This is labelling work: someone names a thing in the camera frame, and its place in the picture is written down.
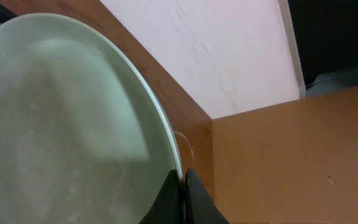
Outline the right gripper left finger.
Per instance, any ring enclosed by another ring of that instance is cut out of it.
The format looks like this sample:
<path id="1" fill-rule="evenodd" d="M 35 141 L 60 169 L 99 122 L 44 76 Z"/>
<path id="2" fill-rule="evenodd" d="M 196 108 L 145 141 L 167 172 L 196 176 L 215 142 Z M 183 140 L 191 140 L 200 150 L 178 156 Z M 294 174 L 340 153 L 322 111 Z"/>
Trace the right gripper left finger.
<path id="1" fill-rule="evenodd" d="M 171 170 L 145 217 L 139 224 L 181 224 L 182 191 L 177 170 Z"/>

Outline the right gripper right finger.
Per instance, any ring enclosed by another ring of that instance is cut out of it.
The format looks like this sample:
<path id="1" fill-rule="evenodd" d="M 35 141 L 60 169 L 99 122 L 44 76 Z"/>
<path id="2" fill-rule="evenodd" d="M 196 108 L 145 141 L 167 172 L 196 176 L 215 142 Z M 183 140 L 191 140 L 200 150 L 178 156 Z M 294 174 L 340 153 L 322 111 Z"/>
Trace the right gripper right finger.
<path id="1" fill-rule="evenodd" d="M 229 224 L 215 206 L 194 169 L 188 169 L 186 172 L 185 202 L 187 224 Z"/>

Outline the mint plate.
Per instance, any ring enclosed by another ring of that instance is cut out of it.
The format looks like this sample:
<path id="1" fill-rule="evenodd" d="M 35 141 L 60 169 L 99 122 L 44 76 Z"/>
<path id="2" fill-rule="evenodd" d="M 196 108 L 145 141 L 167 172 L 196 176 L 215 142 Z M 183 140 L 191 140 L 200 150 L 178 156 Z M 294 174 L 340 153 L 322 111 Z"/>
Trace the mint plate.
<path id="1" fill-rule="evenodd" d="M 0 25 L 0 223 L 138 223 L 176 140 L 131 61 L 58 14 Z"/>

